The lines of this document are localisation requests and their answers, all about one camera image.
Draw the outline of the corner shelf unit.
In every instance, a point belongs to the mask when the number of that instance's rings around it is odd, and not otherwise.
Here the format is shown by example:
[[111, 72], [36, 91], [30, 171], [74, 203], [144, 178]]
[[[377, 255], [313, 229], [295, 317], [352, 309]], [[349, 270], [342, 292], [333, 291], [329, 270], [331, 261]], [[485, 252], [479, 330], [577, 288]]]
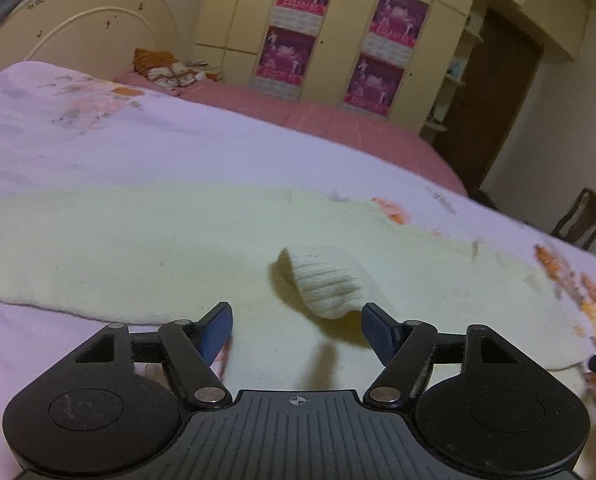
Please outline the corner shelf unit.
[[473, 6], [467, 16], [464, 30], [450, 59], [438, 95], [429, 110], [423, 128], [420, 130], [420, 136], [429, 143], [432, 143], [439, 133], [448, 130], [445, 125], [445, 118], [447, 118], [447, 113], [453, 104], [457, 91], [466, 85], [464, 74], [472, 51], [478, 44], [483, 42], [480, 30], [483, 23], [482, 12], [485, 10], [486, 6], [482, 9]]

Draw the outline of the orange patterned pillow pile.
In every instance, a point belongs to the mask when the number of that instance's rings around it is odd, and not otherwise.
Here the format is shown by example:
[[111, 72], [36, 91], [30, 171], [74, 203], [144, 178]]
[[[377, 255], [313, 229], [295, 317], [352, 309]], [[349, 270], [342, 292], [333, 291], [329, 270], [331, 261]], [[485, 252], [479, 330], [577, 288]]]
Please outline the orange patterned pillow pile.
[[220, 81], [223, 70], [206, 62], [185, 63], [169, 51], [136, 48], [133, 70], [152, 84], [165, 90], [186, 89], [202, 80]]

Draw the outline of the pink checked bed cover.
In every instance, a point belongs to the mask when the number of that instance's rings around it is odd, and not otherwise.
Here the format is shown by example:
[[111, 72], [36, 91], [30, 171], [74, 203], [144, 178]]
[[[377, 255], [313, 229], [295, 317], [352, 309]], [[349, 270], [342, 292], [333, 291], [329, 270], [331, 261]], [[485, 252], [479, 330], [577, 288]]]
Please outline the pink checked bed cover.
[[211, 79], [173, 90], [161, 88], [134, 72], [125, 73], [116, 81], [311, 134], [412, 171], [454, 193], [467, 194], [462, 180], [427, 141], [390, 122], [319, 103], [284, 101]]

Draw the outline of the cream round headboard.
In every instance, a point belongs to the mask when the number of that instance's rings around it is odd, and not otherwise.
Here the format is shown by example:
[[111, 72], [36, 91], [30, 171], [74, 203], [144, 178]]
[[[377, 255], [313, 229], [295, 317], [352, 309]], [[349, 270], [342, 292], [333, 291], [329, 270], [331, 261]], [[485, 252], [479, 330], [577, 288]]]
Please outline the cream round headboard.
[[39, 61], [112, 79], [132, 68], [137, 48], [182, 58], [164, 0], [25, 0], [0, 26], [0, 71]]

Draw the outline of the lower left pink poster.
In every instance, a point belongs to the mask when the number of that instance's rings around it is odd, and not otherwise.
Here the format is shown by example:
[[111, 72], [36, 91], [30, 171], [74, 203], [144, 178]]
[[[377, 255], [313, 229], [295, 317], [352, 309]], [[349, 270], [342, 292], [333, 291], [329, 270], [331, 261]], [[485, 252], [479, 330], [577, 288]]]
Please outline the lower left pink poster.
[[316, 37], [270, 26], [250, 87], [267, 96], [296, 102]]

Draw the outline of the dark wooden chair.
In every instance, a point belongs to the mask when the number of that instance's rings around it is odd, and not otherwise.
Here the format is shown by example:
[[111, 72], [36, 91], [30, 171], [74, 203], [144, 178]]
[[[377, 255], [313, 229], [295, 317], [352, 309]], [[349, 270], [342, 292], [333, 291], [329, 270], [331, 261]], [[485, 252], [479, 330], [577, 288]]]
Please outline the dark wooden chair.
[[550, 235], [590, 250], [596, 242], [596, 192], [591, 188], [583, 188]]

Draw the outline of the cream wardrobe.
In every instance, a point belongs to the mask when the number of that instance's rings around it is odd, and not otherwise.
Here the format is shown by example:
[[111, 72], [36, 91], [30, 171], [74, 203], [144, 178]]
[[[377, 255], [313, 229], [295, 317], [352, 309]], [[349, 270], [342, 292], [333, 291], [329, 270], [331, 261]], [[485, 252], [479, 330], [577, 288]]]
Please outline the cream wardrobe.
[[230, 84], [419, 131], [493, 3], [537, 41], [578, 54], [585, 0], [202, 0], [191, 56]]

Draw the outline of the lower right pink poster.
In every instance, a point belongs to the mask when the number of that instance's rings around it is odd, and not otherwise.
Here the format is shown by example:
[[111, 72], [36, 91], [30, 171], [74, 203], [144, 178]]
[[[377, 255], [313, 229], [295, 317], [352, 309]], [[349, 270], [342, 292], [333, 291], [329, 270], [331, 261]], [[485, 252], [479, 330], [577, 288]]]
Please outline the lower right pink poster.
[[361, 53], [341, 107], [351, 112], [386, 119], [403, 75], [402, 67]]

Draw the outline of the dark wooden door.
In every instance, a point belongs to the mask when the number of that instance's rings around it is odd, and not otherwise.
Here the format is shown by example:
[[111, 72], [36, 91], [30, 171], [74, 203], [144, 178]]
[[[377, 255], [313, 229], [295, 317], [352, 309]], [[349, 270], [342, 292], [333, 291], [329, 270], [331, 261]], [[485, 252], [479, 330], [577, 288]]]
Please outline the dark wooden door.
[[488, 10], [432, 146], [469, 195], [479, 192], [526, 99], [543, 48], [503, 14]]

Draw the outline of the floral lilac bedsheet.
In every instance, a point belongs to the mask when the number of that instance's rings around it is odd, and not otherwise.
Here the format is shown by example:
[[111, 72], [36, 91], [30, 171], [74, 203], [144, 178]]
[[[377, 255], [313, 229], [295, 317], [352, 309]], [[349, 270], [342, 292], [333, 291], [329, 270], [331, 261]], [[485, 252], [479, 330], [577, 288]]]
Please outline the floral lilac bedsheet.
[[138, 325], [0, 301], [0, 479], [596, 479], [594, 256], [316, 136], [51, 64], [0, 72], [0, 200], [157, 186], [374, 202], [400, 224], [480, 240], [545, 274], [587, 358], [546, 370], [486, 325], [437, 329], [419, 399], [367, 405], [376, 355], [364, 388], [228, 385], [233, 311], [211, 365], [232, 403], [190, 408], [158, 336], [189, 318]]

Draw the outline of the upper right pink poster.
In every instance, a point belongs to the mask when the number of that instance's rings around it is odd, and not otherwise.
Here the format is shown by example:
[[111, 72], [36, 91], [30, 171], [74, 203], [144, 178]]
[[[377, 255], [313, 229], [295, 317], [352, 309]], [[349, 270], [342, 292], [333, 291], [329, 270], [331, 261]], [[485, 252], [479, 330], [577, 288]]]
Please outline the upper right pink poster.
[[383, 62], [409, 65], [429, 4], [420, 0], [379, 0], [363, 44], [363, 52]]

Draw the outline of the pale green knit sweater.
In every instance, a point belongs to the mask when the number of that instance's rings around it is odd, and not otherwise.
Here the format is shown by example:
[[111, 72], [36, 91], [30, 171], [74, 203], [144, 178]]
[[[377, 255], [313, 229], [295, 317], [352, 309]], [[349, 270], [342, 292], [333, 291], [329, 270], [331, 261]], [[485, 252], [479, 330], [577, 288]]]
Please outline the pale green knit sweater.
[[360, 312], [496, 330], [546, 370], [588, 355], [545, 274], [391, 219], [374, 202], [249, 186], [99, 188], [0, 200], [0, 301], [156, 325], [234, 311], [226, 381], [366, 387]]

